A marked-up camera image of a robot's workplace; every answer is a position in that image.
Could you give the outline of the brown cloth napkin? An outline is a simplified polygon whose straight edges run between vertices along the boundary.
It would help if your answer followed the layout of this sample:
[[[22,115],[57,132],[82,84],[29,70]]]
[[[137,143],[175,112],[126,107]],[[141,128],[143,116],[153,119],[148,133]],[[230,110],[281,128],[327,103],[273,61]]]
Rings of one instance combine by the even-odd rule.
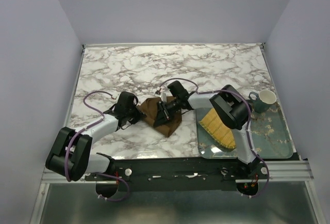
[[[145,114],[145,117],[142,118],[144,122],[146,122],[156,131],[163,134],[165,137],[170,137],[180,126],[182,122],[182,114],[181,111],[176,112],[170,121],[160,126],[154,127],[157,116],[157,103],[160,102],[160,100],[160,97],[147,98],[145,101],[138,105],[138,109],[143,114]]]

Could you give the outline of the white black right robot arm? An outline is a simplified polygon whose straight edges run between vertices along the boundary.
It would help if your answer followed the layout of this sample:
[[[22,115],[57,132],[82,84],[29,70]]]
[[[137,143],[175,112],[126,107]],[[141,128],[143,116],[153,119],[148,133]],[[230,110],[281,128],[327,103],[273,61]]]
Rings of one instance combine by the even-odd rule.
[[[189,93],[176,79],[168,85],[175,99],[171,102],[160,100],[157,103],[157,115],[153,127],[169,123],[174,114],[182,109],[215,109],[222,123],[229,128],[234,137],[237,151],[237,165],[232,170],[238,179],[247,179],[255,174],[262,159],[257,154],[251,134],[252,107],[245,98],[231,85],[220,90]]]

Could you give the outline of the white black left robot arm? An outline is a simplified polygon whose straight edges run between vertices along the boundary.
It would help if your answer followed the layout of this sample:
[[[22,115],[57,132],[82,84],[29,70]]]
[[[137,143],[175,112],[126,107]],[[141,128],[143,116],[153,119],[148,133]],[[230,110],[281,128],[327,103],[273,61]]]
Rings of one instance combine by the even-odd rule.
[[[117,102],[105,112],[87,104],[86,99],[83,103],[100,117],[75,129],[61,128],[45,162],[48,170],[64,176],[69,182],[78,181],[86,173],[97,173],[103,180],[111,179],[114,175],[112,157],[102,153],[92,155],[92,145],[144,117],[137,106],[138,98],[130,92],[121,92]]]

